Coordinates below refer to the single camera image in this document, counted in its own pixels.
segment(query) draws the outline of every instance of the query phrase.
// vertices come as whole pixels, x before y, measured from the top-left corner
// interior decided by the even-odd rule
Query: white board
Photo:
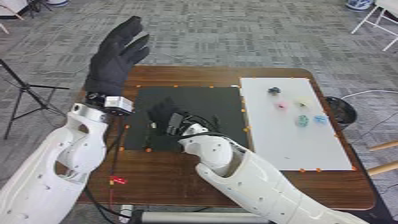
[[[334,128],[315,122],[315,116],[325,115],[309,79],[306,78],[242,78],[242,96],[254,151],[279,170],[352,170],[345,149],[336,138]],[[269,89],[277,87],[274,96]],[[306,127],[297,125],[306,115]]]

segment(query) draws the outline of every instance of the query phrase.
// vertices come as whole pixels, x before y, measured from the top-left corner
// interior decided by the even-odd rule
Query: glove finger
[[[141,31],[142,31],[141,17],[132,16],[126,22],[110,31],[109,36],[100,45],[100,49],[112,42],[118,42],[119,46],[125,47]]]
[[[134,41],[134,43],[123,50],[121,57],[126,61],[130,60],[130,58],[134,58],[137,51],[144,48],[148,40],[150,40],[150,34]]]
[[[150,47],[144,47],[137,51],[137,53],[132,56],[132,58],[128,58],[128,64],[130,64],[130,66],[134,66],[142,61],[142,59],[146,58],[148,55],[150,55]]]
[[[116,56],[119,56],[119,45],[118,43],[112,43],[94,54],[91,58],[91,66],[98,67],[105,65]]]

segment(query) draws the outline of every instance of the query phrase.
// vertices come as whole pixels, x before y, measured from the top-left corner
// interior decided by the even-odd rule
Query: small object
[[[281,109],[281,110],[288,109],[288,104],[285,102],[277,103],[277,109]]]
[[[309,107],[311,106],[311,100],[306,97],[301,97],[297,99],[297,104],[301,107]]]
[[[281,93],[281,89],[277,87],[270,88],[269,93],[276,96]]]
[[[110,176],[110,181],[116,182],[118,184],[126,184],[128,180],[118,176]]]
[[[297,125],[299,125],[299,127],[308,127],[308,122],[309,122],[308,116],[306,115],[301,115],[299,116],[299,119],[297,119]]]
[[[327,124],[327,121],[329,121],[327,116],[324,115],[315,116],[315,123]]]

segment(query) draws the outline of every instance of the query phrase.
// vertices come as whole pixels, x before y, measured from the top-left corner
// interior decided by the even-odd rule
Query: tripod
[[[11,74],[11,77],[15,78],[20,86],[20,94],[18,94],[18,98],[16,98],[16,105],[15,105],[15,109],[13,109],[13,114],[11,114],[11,119],[9,119],[9,125],[7,125],[7,130],[6,130],[6,134],[4,134],[4,139],[9,138],[9,131],[11,131],[11,126],[13,126],[13,123],[15,121],[25,117],[29,114],[32,114],[36,111],[41,111],[41,110],[48,110],[50,112],[54,112],[55,114],[61,114],[62,116],[66,116],[64,112],[61,111],[61,109],[54,106],[54,104],[50,103],[50,100],[52,100],[52,97],[54,97],[54,92],[57,89],[70,89],[66,87],[57,87],[57,86],[45,86],[45,85],[31,85],[27,82],[22,81],[9,65],[6,64],[4,60],[0,59],[0,66],[4,67],[4,69],[7,70],[9,74]],[[45,88],[45,89],[52,89],[52,92],[50,92],[50,95],[48,95],[48,98],[45,99],[39,94],[34,92],[32,90],[32,87],[36,88]],[[22,101],[22,96],[23,96],[23,93],[27,93],[32,98],[34,98],[34,101],[38,102],[39,104],[39,108],[34,109],[32,111],[29,111],[27,113],[23,113],[20,116],[16,116],[16,111],[18,111],[18,106],[20,106],[20,101]]]
[[[31,9],[31,17],[32,18],[34,18],[34,12],[41,12],[41,6],[46,7],[48,11],[54,11],[43,0],[27,0],[27,2],[29,2],[29,9]]]

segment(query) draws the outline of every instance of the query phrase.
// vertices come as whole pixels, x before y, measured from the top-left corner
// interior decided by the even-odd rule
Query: chair
[[[18,13],[15,12],[15,10],[2,4],[2,2],[0,2],[0,7],[6,8],[6,10],[9,10],[9,12],[15,14],[15,16],[18,17],[20,20],[25,20],[22,18],[22,16],[18,15]],[[7,30],[7,28],[6,28],[2,23],[0,23],[0,28],[2,28],[4,32],[9,34],[9,30]]]
[[[393,46],[395,42],[398,41],[398,33],[395,33],[391,30],[388,30],[382,26],[379,26],[379,23],[381,23],[381,19],[388,19],[393,23],[398,24],[398,22],[384,16],[384,13],[386,11],[389,11],[389,13],[398,17],[398,0],[377,0],[375,2],[377,4],[377,7],[373,8],[368,16],[365,17],[361,23],[357,24],[357,27],[356,29],[352,30],[352,34],[357,32],[357,29],[359,27],[363,26],[365,23],[370,23],[373,25],[373,27],[381,28],[386,32],[389,32],[393,35],[395,35],[395,40],[391,41],[388,47],[382,49],[382,51],[386,51],[389,49],[389,47]],[[382,13],[379,15],[379,18],[377,18],[377,22],[370,22],[370,16],[372,14],[375,13],[377,9],[382,8]]]
[[[382,150],[389,147],[398,146],[398,141],[388,142],[382,145],[377,145],[370,148],[372,151]],[[398,169],[398,161],[384,164],[382,166],[373,167],[372,169],[368,169],[368,174],[370,176],[377,175],[379,173],[384,173],[391,170]]]

